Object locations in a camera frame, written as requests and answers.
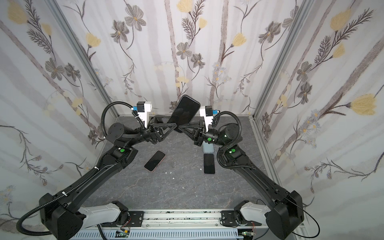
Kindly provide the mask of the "black phone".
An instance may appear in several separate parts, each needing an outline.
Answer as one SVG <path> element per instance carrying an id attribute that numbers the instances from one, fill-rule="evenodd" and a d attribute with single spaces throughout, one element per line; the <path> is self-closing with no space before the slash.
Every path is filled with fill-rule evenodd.
<path id="1" fill-rule="evenodd" d="M 183 95 L 173 111 L 168 123 L 177 126 L 189 124 L 199 111 L 201 104 L 188 95 Z"/>

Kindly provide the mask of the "light blue phone case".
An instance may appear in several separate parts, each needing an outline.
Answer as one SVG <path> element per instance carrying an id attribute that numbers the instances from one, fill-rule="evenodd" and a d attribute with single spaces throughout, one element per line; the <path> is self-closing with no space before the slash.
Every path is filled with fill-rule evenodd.
<path id="1" fill-rule="evenodd" d="M 215 152 L 214 145 L 211 143 L 203 142 L 202 146 L 204 154 L 213 154 Z"/>

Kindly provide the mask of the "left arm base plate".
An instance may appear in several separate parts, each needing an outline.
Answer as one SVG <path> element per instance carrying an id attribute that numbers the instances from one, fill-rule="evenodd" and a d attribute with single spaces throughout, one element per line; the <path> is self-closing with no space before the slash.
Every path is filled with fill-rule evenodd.
<path id="1" fill-rule="evenodd" d="M 128 226 L 140 228 L 144 220 L 144 211 L 129 211 L 130 219 Z"/>

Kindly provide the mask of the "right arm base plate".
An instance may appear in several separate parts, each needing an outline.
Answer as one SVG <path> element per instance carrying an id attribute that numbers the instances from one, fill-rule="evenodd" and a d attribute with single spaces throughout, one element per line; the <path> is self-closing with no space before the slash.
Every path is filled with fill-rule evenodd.
<path id="1" fill-rule="evenodd" d="M 235 211 L 221 211 L 220 224 L 223 227 L 236 228 L 239 224 L 235 216 Z"/>

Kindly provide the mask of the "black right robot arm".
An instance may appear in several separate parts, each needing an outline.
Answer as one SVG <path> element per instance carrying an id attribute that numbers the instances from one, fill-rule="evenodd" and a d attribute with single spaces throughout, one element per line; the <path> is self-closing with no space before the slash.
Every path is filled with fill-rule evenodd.
<path id="1" fill-rule="evenodd" d="M 303 200 L 301 195 L 278 185 L 259 168 L 257 168 L 246 152 L 239 146 L 242 141 L 242 124 L 240 120 L 227 124 L 223 129 L 215 125 L 205 126 L 204 121 L 179 126 L 194 144 L 210 143 L 220 146 L 217 160 L 221 167 L 233 170 L 244 178 L 265 200 L 267 210 L 257 219 L 257 213 L 251 210 L 251 203 L 241 206 L 242 217 L 249 222 L 257 222 L 268 226 L 279 239 L 284 240 L 304 221 Z"/>

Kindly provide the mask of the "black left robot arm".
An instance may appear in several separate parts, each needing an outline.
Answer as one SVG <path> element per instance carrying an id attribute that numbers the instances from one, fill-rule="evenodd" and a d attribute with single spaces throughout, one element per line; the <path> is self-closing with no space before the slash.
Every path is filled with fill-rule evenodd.
<path id="1" fill-rule="evenodd" d="M 125 169 L 136 157 L 138 150 L 133 146 L 141 142 L 163 141 L 175 128 L 175 123 L 154 123 L 146 129 L 131 129 L 122 123 L 114 123 L 107 131 L 106 139 L 113 147 L 105 152 L 94 168 L 85 173 L 62 192 L 57 201 L 51 203 L 53 195 L 40 198 L 42 224 L 58 240 L 69 240 L 84 228 L 98 224 L 124 225 L 130 220 L 128 208 L 119 201 L 90 210 L 82 204 L 108 179 Z"/>

